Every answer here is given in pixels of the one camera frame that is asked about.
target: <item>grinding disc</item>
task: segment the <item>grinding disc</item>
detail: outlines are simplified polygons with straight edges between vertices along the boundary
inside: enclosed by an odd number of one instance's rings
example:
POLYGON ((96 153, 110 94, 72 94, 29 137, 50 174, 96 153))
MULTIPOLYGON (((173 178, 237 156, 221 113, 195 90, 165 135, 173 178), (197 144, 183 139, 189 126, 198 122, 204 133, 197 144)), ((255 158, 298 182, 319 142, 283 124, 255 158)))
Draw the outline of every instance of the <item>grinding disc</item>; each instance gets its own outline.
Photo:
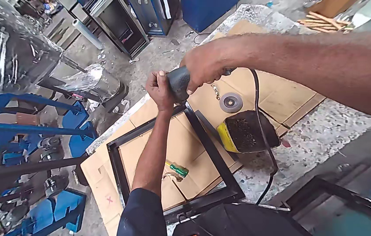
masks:
POLYGON ((220 108, 226 113, 237 113, 244 105, 240 95, 236 93, 226 93, 219 100, 220 108))

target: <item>power cord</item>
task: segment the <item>power cord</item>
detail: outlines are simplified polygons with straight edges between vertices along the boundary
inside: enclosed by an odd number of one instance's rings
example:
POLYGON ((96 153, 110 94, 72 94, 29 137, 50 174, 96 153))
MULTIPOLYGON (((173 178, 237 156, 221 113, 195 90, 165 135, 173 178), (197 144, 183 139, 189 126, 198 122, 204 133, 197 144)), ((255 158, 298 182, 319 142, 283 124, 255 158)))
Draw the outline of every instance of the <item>power cord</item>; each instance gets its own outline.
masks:
POLYGON ((261 126, 260 116, 258 115, 258 113, 259 113, 258 101, 260 99, 260 86, 259 86, 259 83, 258 83, 258 76, 257 76, 257 73, 256 73, 256 71, 254 69, 250 69, 250 71, 253 74, 253 76, 254 76, 254 82, 256 83, 256 102, 255 102, 255 107, 256 107, 258 125, 260 126, 261 135, 263 137, 264 144, 265 144, 265 146, 267 148, 267 152, 270 155, 270 158, 272 159, 272 163, 273 163, 273 171, 270 173, 270 179, 268 180, 266 189, 264 190, 264 192, 261 194, 261 196, 258 198, 258 200, 256 202, 256 205, 258 205, 258 204, 261 203, 261 201, 263 200, 263 198, 266 196, 268 190, 272 186, 273 176, 277 173, 277 170, 279 170, 279 167, 277 166, 277 162, 276 162, 276 159, 274 158, 272 149, 270 148, 270 145, 267 142, 266 135, 265 135, 265 133, 263 131, 263 128, 261 126))
POLYGON ((202 42, 196 43, 196 42, 195 42, 195 39, 196 39, 199 35, 209 35, 209 34, 211 34, 211 33, 199 33, 198 35, 196 35, 196 36, 194 37, 193 42, 194 42, 195 44, 200 44, 200 43, 202 43, 202 42))

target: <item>grinder handle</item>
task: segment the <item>grinder handle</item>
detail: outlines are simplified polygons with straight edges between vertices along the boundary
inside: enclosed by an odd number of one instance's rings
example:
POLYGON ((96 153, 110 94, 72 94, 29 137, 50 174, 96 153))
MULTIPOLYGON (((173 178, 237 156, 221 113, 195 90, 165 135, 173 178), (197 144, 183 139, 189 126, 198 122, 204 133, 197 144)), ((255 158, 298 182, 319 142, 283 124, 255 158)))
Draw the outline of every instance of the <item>grinder handle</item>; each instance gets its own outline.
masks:
MULTIPOLYGON (((226 69, 224 74, 228 76, 236 68, 226 69)), ((190 82, 190 72, 187 67, 183 66, 173 71, 167 73, 168 85, 171 89, 171 92, 174 96, 174 102, 176 104, 181 104, 188 99, 189 95, 187 94, 188 83, 190 82)))

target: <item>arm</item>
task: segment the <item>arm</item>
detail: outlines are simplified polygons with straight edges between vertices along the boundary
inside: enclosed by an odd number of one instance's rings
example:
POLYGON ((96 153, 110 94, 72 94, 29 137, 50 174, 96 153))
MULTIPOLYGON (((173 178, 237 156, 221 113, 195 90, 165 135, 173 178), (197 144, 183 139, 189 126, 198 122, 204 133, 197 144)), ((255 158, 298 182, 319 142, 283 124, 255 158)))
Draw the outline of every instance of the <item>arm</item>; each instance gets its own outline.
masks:
POLYGON ((169 121, 174 107, 174 100, 168 88, 164 71, 152 72, 146 90, 158 106, 158 116, 152 134, 140 155, 136 166, 132 190, 147 189, 161 197, 162 173, 167 155, 169 121))
POLYGON ((189 94, 218 80, 225 68, 247 67, 371 115, 371 33, 225 37, 194 48, 181 66, 191 74, 189 94))
POLYGON ((167 235, 161 203, 161 181, 168 127, 174 100, 164 71, 152 72, 146 90, 158 105, 152 134, 137 162, 132 191, 120 217, 117 235, 167 235))

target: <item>wooden sticks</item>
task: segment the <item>wooden sticks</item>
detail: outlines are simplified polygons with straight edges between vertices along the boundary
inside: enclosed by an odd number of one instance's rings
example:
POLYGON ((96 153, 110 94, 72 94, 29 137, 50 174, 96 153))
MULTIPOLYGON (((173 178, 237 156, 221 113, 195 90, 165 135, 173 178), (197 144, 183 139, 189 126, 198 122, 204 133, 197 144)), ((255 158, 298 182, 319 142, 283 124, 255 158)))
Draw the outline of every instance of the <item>wooden sticks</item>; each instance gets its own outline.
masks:
POLYGON ((306 18, 307 19, 298 20, 297 22, 311 30, 324 33, 334 33, 337 31, 348 32, 349 30, 353 30, 353 28, 346 27, 351 24, 349 21, 335 21, 334 19, 327 18, 312 11, 306 15, 306 18))

